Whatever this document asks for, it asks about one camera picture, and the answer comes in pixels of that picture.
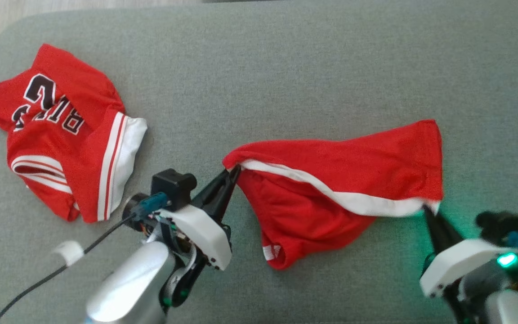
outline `black cable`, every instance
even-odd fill
[[[15,297],[12,301],[9,302],[9,304],[7,304],[7,306],[4,307],[4,309],[2,309],[0,311],[0,320],[1,320],[1,317],[9,310],[9,308],[11,308],[15,303],[17,303],[21,298],[23,298],[23,296],[27,295],[28,293],[31,293],[31,291],[35,290],[37,287],[43,285],[44,283],[46,283],[47,281],[50,281],[51,279],[53,279],[56,275],[62,273],[65,269],[67,269],[67,265],[63,265],[62,267],[60,267],[59,269],[55,270],[53,273],[51,273],[50,275],[48,275],[47,277],[37,281],[37,283],[35,283],[34,285],[32,285],[31,287],[25,289],[24,291],[22,291],[19,295],[17,295],[17,297]]]
[[[107,230],[107,232],[105,232],[103,235],[101,235],[97,240],[95,240],[95,242],[91,243],[90,246],[88,246],[88,248],[86,248],[83,253],[84,254],[88,254],[93,248],[95,248],[97,246],[97,244],[101,243],[101,241],[105,240],[105,238],[113,233],[114,230],[116,230],[117,228],[119,228],[119,226],[123,225],[126,221],[128,221],[129,219],[131,219],[132,216],[129,216],[129,217],[126,217],[125,219],[122,219],[119,223],[113,225],[111,228],[109,228],[109,230]],[[63,265],[61,266],[59,269],[53,271],[50,275],[48,275],[47,277],[37,281],[37,283],[35,283],[34,285],[31,285],[31,287],[25,289],[24,291],[22,291],[19,295],[17,295],[14,299],[12,299],[12,301],[9,302],[9,304],[7,304],[4,309],[2,309],[0,311],[0,320],[2,318],[2,316],[4,316],[4,314],[9,310],[9,308],[11,308],[15,303],[17,303],[21,298],[23,298],[25,295],[27,295],[28,293],[31,293],[31,291],[34,291],[35,289],[37,289],[39,286],[43,285],[44,283],[46,283],[47,281],[50,281],[51,279],[55,278],[56,275],[62,273],[63,271],[65,271],[66,269],[68,268],[67,265]]]

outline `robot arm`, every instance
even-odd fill
[[[446,300],[458,324],[518,324],[518,215],[481,213],[481,237],[464,239],[424,210],[436,256],[425,261],[423,294]]]
[[[152,194],[138,193],[125,206],[126,225],[147,239],[89,299],[90,324],[161,324],[187,299],[205,266],[224,270],[232,256],[222,219],[240,167],[224,171],[193,200],[193,175],[173,169],[153,176]]]

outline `gray fabric surface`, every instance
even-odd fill
[[[424,118],[440,125],[442,208],[467,236],[485,209],[518,212],[518,1],[321,1],[204,4],[29,17],[0,35],[0,81],[29,67],[43,42],[105,72],[129,115],[150,127],[124,199],[173,167],[209,181],[238,145],[343,140]],[[0,131],[0,308],[108,223],[55,217],[6,166]],[[115,212],[113,224],[121,215]],[[423,298],[430,252],[421,219],[376,221],[348,247],[286,271],[261,253],[237,189],[225,222],[234,259],[206,270],[169,323],[449,323]],[[87,297],[139,245],[120,229],[23,299],[2,323],[72,324]]]

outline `white trim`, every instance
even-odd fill
[[[111,166],[112,176],[108,205],[111,208],[109,213],[113,212],[123,199],[123,189],[133,172],[135,155],[141,146],[145,131],[147,131],[145,119],[125,117],[123,127],[121,128],[121,139],[115,153],[113,166]]]
[[[32,168],[36,168],[36,169],[39,169],[39,170],[46,170],[46,171],[49,171],[49,172],[53,172],[53,175],[45,173],[45,172],[42,172],[42,173],[32,173],[32,172],[29,172],[29,173],[26,173],[26,174],[31,174],[31,175],[47,175],[50,178],[55,179],[56,181],[67,183],[67,180],[65,179],[64,174],[62,174],[60,172],[57,172],[56,169],[51,168],[49,166],[44,166],[44,165],[41,165],[41,164],[30,163],[30,162],[17,162],[16,164],[14,164],[12,166],[13,172],[15,172],[16,174],[24,174],[23,172],[17,172],[16,168],[18,168],[18,167],[32,167]]]
[[[115,150],[113,151],[113,163],[111,164],[111,172],[109,173],[109,195],[107,196],[107,215],[105,215],[106,220],[109,219],[109,216],[111,216],[111,212],[113,211],[113,209],[115,209],[111,208],[113,204],[112,200],[114,190],[113,178],[115,177],[115,172],[117,172],[116,166],[119,162],[121,145],[123,144],[123,138],[125,137],[125,125],[127,125],[127,119],[129,119],[129,117],[123,115],[121,119],[121,132],[119,132],[119,140],[116,142],[117,147],[115,147]]]
[[[341,207],[352,213],[366,216],[383,217],[406,217],[421,210],[423,205],[430,206],[435,212],[438,211],[440,201],[431,201],[424,198],[408,198],[391,200],[381,197],[366,195],[365,193],[342,193],[333,191],[315,176],[282,164],[263,163],[257,160],[245,160],[241,167],[248,170],[262,171],[270,174],[284,176],[286,178],[310,183],[323,195],[338,203]]]
[[[101,175],[99,176],[99,195],[97,199],[97,221],[106,220],[109,217],[105,214],[109,207],[105,208],[106,201],[109,201],[107,197],[107,191],[109,190],[109,171],[111,170],[111,160],[115,153],[117,140],[119,138],[119,129],[124,115],[118,112],[113,119],[111,124],[111,131],[109,133],[109,140],[107,140],[107,146],[105,147],[105,153],[103,154],[103,162],[101,164]]]
[[[42,164],[47,164],[48,166],[52,166],[53,168],[56,168],[57,170],[60,170],[61,172],[63,172],[63,168],[61,167],[61,163],[59,163],[58,160],[55,160],[53,158],[50,158],[48,156],[43,156],[43,155],[22,155],[22,156],[18,156],[18,157],[16,157],[11,162],[11,166],[13,167],[14,164],[16,164],[17,162],[22,162],[22,161],[26,161],[26,162],[39,162],[39,163],[42,163]]]
[[[51,181],[49,179],[42,178],[40,176],[32,176],[30,174],[19,174],[19,175],[23,176],[24,178],[33,180],[35,182],[39,182],[42,185],[46,185],[46,186],[56,189],[58,191],[63,191],[64,193],[73,194],[73,192],[71,191],[71,188],[65,184],[60,184],[60,183]]]
[[[17,175],[29,175],[29,176],[36,176],[37,178],[44,178],[44,179],[48,179],[48,180],[51,180],[51,181],[54,181],[54,182],[58,182],[60,184],[63,184],[63,185],[66,185],[67,184],[67,180],[65,180],[64,178],[60,178],[58,176],[54,176],[54,175],[50,175],[50,174],[46,174],[44,172],[42,173],[21,173],[21,172],[15,172]]]

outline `jersey number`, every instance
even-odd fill
[[[25,94],[23,94],[23,98],[32,104],[37,103],[37,101],[41,102],[41,111],[33,117],[34,121],[43,121],[47,119],[52,123],[57,123],[63,114],[63,111],[66,111],[66,108],[71,104],[66,96],[62,96],[59,98],[59,102],[56,102],[55,82],[41,73],[31,78],[29,86],[27,86]],[[15,129],[13,131],[20,131],[25,127],[23,115],[29,112],[30,108],[31,105],[24,104],[13,112],[11,117],[12,121],[15,122]],[[77,135],[83,123],[83,117],[77,113],[75,108],[72,108],[62,126],[63,129],[69,133]]]

